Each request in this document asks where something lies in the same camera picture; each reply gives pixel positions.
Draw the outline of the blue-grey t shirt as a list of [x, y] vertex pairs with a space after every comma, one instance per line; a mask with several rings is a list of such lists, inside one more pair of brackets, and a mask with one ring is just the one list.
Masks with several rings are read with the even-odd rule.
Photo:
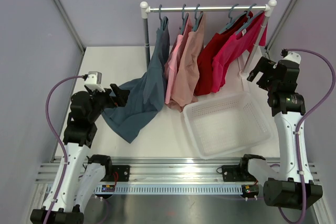
[[164, 16], [156, 31], [156, 43], [147, 71], [141, 78], [122, 85], [130, 91], [126, 106], [107, 108], [102, 117], [110, 128], [128, 143], [132, 143], [164, 106], [167, 80], [164, 66], [170, 52], [169, 19]]

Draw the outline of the light pink t shirt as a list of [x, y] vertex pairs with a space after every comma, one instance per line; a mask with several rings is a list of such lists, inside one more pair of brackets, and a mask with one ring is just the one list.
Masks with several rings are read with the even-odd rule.
[[192, 30], [193, 26], [189, 17], [186, 17], [185, 21], [185, 26], [181, 28], [182, 33], [178, 34], [170, 52], [169, 58], [165, 64], [164, 75], [167, 80], [167, 88], [164, 101], [165, 104], [169, 104], [170, 102], [174, 82], [180, 66], [181, 57], [186, 46], [188, 34]]

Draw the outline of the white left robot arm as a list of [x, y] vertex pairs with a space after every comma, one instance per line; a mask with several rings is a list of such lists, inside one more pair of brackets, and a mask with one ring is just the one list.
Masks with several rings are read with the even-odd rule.
[[83, 223], [86, 205], [98, 182], [114, 174], [111, 158], [99, 154], [88, 158], [84, 174], [80, 173], [97, 132], [95, 122], [104, 109], [124, 107], [129, 93], [111, 84], [102, 91], [86, 88], [71, 96], [63, 158], [49, 196], [30, 215], [32, 223]]

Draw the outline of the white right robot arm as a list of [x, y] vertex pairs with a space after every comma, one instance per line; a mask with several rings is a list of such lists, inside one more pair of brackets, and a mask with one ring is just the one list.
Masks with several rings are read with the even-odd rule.
[[303, 132], [306, 107], [303, 96], [296, 92], [300, 61], [299, 55], [278, 62], [261, 57], [250, 72], [250, 82], [262, 74], [257, 85], [268, 94], [279, 137], [280, 169], [273, 170], [262, 156], [246, 154], [238, 173], [244, 180], [256, 179], [263, 187], [267, 206], [304, 211], [322, 197], [323, 190], [314, 184], [307, 161]]

